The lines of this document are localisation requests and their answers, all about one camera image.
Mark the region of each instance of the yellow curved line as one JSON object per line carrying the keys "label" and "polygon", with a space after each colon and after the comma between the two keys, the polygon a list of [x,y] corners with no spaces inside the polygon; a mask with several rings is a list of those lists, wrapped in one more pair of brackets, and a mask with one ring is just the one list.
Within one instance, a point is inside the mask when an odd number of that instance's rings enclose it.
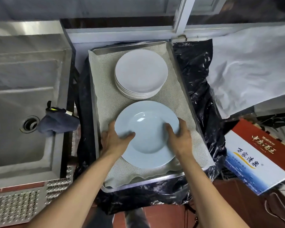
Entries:
{"label": "yellow curved line", "polygon": [[239,155],[238,153],[236,152],[233,152],[234,154],[236,154],[240,159],[242,159],[249,167],[255,169],[254,167],[252,167],[241,155]]}

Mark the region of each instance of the perforated metal grate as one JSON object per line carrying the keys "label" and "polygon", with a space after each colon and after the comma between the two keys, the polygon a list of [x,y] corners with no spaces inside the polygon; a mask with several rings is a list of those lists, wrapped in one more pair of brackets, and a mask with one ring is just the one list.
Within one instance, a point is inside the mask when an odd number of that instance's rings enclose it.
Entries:
{"label": "perforated metal grate", "polygon": [[67,177],[45,182],[43,187],[0,193],[0,227],[30,221],[73,182],[74,167]]}

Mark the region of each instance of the stainless steel sink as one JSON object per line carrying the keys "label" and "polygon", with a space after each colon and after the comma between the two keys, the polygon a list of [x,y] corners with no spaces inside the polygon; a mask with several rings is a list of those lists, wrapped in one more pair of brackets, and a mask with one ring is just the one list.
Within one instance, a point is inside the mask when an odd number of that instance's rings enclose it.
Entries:
{"label": "stainless steel sink", "polygon": [[0,188],[60,177],[63,134],[36,126],[66,108],[71,55],[59,21],[0,22]]}

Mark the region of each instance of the glass pane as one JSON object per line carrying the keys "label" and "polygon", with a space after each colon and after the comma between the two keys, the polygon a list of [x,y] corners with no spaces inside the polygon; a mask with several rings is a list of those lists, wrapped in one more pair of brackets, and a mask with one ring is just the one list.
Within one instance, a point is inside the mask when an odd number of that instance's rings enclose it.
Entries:
{"label": "glass pane", "polygon": [[93,19],[92,27],[174,24],[181,0],[0,0],[0,21]]}
{"label": "glass pane", "polygon": [[187,25],[285,22],[285,0],[196,0]]}

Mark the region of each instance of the metal tray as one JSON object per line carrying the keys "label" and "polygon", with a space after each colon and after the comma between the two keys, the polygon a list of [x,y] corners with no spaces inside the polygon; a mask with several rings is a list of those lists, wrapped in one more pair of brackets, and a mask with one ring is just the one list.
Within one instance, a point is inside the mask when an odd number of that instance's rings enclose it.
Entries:
{"label": "metal tray", "polygon": [[[133,44],[125,44],[125,45],[109,45],[109,46],[95,48],[91,51],[95,55],[103,55],[103,54],[115,53],[115,52],[120,52],[120,51],[131,50],[131,49],[141,49],[141,48],[154,46],[154,45],[161,45],[161,44],[166,44],[170,60],[172,62],[175,73],[177,75],[177,79],[181,85],[183,92],[185,93],[186,100],[188,102],[190,111],[191,111],[193,119],[195,121],[196,130],[201,135],[203,141],[205,142],[204,136],[201,132],[201,127],[198,123],[198,119],[196,117],[195,111],[194,111],[192,103],[190,101],[190,96],[188,94],[186,87],[184,86],[184,81],[183,81],[182,76],[180,74],[179,65],[176,62],[175,57],[173,55],[173,48],[172,48],[172,45],[170,42],[167,42],[167,41],[148,41],[148,42],[138,42],[138,43],[133,43]],[[95,133],[95,150],[96,150],[96,157],[98,158],[99,157],[99,142],[100,142],[100,127],[99,127],[98,111],[97,111],[97,105],[96,105],[97,97],[95,95],[91,69],[90,69],[90,82],[91,82],[93,124],[94,124],[94,133]],[[149,177],[146,179],[136,177],[130,183],[125,184],[125,185],[120,186],[120,187],[117,187],[117,188],[105,187],[105,185],[103,184],[101,189],[102,189],[102,191],[104,191],[106,193],[115,192],[115,191],[124,190],[124,189],[132,188],[132,187],[136,187],[136,186],[140,186],[140,185],[145,185],[145,184],[149,184],[149,183],[163,181],[163,180],[167,180],[167,179],[171,179],[171,178],[175,178],[175,177],[179,177],[179,176],[183,176],[183,175],[184,175],[184,172],[182,170],[180,170],[180,171],[169,171],[165,174]]]}

